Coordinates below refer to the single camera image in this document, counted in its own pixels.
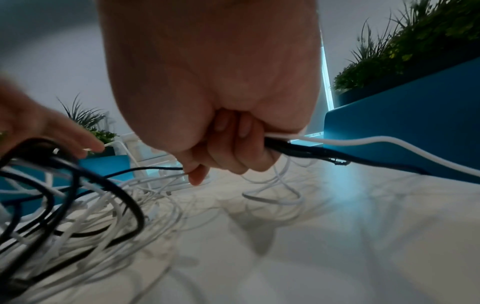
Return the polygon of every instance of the blue divider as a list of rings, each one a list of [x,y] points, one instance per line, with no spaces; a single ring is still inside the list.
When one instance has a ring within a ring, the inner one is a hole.
[[[88,169],[92,172],[95,172],[99,175],[108,175],[111,173],[119,172],[122,170],[126,170],[130,168],[130,160],[127,155],[117,155],[117,156],[108,156],[108,157],[102,157],[102,158],[92,158],[92,159],[82,159],[79,162],[80,166]],[[16,169],[27,173],[39,180],[45,181],[45,175],[42,171],[39,170],[34,170],[30,168],[25,168],[25,167],[19,167],[17,166]],[[121,181],[127,181],[129,179],[132,179],[134,177],[134,174],[131,173],[126,173],[122,174],[118,177],[115,177],[117,180]],[[53,179],[53,185],[54,187],[60,187],[60,186],[67,186],[70,183],[63,179],[63,178],[58,178],[55,177]],[[14,190],[10,184],[8,184],[4,178],[0,178],[0,189],[4,190]],[[0,194],[0,201],[4,200],[10,200],[10,199],[16,199],[16,198],[22,198],[26,197],[27,195],[24,194],[17,194],[17,195],[9,195],[9,194]],[[62,200],[59,198],[55,199],[55,203],[59,204],[61,203]],[[26,202],[22,204],[23,208],[23,215],[31,214],[35,212],[39,206],[40,206],[41,201],[40,200],[34,200],[31,202]]]
[[[370,96],[327,113],[324,137],[386,135],[432,154],[480,169],[480,58]],[[480,178],[425,160],[389,143],[330,149],[388,164],[423,168],[431,175],[480,183]]]

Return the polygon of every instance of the table surface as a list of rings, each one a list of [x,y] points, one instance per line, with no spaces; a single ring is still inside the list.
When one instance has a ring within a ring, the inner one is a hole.
[[[175,258],[135,303],[480,302],[479,185],[325,162],[286,180],[302,206],[243,199],[258,185],[220,171],[174,192],[185,209]]]

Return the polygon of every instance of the wall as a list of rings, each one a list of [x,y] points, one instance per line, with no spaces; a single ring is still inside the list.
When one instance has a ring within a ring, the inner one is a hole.
[[[115,104],[94,3],[0,2],[0,68],[33,99],[63,111],[80,93],[86,108],[109,111],[119,134],[131,132]]]
[[[351,50],[365,20],[374,34],[382,32],[389,23],[390,12],[398,15],[404,0],[317,0],[320,26],[325,47],[330,83],[352,60]]]

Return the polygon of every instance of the foliage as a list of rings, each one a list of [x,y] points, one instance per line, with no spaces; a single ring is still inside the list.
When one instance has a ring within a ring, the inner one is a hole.
[[[362,29],[355,61],[335,78],[337,92],[402,74],[425,59],[480,39],[480,0],[439,0],[435,5],[431,0],[416,0],[409,6],[405,3],[399,13],[394,19],[390,15],[397,24],[393,33],[378,35],[376,41],[369,26],[366,39]]]
[[[71,108],[67,108],[60,99],[58,101],[61,103],[63,108],[65,109],[66,114],[70,119],[84,127],[85,129],[89,130],[91,128],[96,127],[96,125],[104,119],[105,113],[102,113],[100,109],[89,109],[85,110],[82,108],[82,103],[79,99],[80,93],[75,96],[73,103],[71,104]]]
[[[111,143],[114,141],[114,137],[117,134],[104,131],[104,130],[97,130],[97,124],[104,118],[106,118],[105,113],[102,113],[101,109],[84,109],[82,108],[82,104],[79,100],[79,94],[75,96],[71,108],[67,108],[60,99],[58,100],[63,108],[67,116],[84,127],[85,129],[89,130],[95,137],[97,137],[101,142],[104,144]]]

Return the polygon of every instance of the blurred hand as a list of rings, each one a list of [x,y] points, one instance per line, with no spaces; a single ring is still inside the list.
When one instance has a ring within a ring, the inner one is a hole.
[[[0,156],[22,141],[43,137],[56,141],[78,158],[84,148],[104,150],[103,143],[70,118],[43,107],[5,80],[0,79]]]
[[[305,127],[320,86],[316,0],[100,0],[110,82],[148,145],[200,184],[278,159],[265,132]]]

